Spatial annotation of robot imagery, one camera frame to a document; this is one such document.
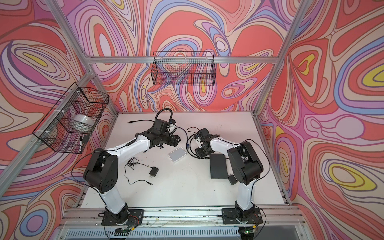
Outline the black power adapter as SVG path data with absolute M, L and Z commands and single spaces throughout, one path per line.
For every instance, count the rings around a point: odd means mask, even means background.
M 147 167 L 147 168 L 151 169 L 150 172 L 149 172 L 149 176 L 152 177 L 152 178 L 156 177 L 156 175 L 159 172 L 159 168 L 143 164 L 137 158 L 132 157 L 124 165 L 124 177 L 127 179 L 128 184 L 129 185 L 134 185 L 134 184 L 139 183 L 139 182 L 144 182 L 144 183 L 152 186 L 153 184 L 151 182 L 147 181 L 147 180 L 135 180 L 133 182 L 130 181 L 130 179 L 128 177 L 128 174 L 127 174 L 127 169 L 131 169 L 132 171 L 134 171 L 136 169 L 136 166 L 144 166 L 144 167 Z
M 235 185 L 238 181 L 237 181 L 237 179 L 236 179 L 236 177 L 234 176 L 234 175 L 230 175 L 230 176 L 228 176 L 228 180 L 229 180 L 229 182 L 230 182 L 230 184 L 233 186 L 233 185 Z

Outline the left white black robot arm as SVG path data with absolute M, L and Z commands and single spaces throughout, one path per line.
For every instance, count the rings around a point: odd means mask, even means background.
M 136 134 L 131 141 L 108 150 L 99 148 L 92 153 L 83 178 L 96 190 L 105 204 L 103 225 L 127 225 L 131 217 L 128 205 L 116 187 L 119 161 L 130 159 L 154 147 L 176 147 L 181 138 L 173 134 L 175 130 L 175 120 L 155 119 L 150 129 Z

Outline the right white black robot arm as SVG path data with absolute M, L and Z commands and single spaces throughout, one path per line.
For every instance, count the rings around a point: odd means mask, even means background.
M 248 141 L 236 144 L 223 140 L 219 135 L 210 134 L 206 128 L 199 130 L 194 139 L 200 144 L 200 147 L 195 149 L 199 159 L 215 152 L 229 158 L 233 175 L 240 184 L 235 201 L 236 218 L 243 222 L 255 215 L 257 208 L 253 203 L 253 187 L 260 179 L 264 167 L 252 144 Z

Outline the white small network switch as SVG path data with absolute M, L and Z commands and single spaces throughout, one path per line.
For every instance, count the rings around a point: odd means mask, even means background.
M 180 147 L 176 150 L 169 153 L 169 158 L 172 161 L 172 163 L 177 163 L 182 158 L 184 158 L 187 155 L 187 152 L 184 150 L 184 148 Z

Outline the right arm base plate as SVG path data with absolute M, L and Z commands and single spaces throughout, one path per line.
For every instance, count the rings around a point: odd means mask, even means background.
M 246 211 L 237 208 L 223 208 L 218 217 L 222 218 L 225 225 L 252 224 L 258 226 L 264 222 L 259 208 L 250 208 Z

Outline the aluminium frame rail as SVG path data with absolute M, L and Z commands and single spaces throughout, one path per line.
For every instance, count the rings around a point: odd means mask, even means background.
M 213 59 L 217 64 L 267 63 L 275 64 L 277 57 L 86 57 L 89 64 L 125 63 L 149 64 L 154 60 L 176 60 L 177 62 L 196 62 L 197 60 Z

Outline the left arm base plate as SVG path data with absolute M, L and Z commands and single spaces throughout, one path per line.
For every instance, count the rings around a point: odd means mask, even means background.
M 144 217 L 143 209 L 123 209 L 118 214 L 113 214 L 105 209 L 102 226 L 128 226 L 137 227 L 142 224 Z

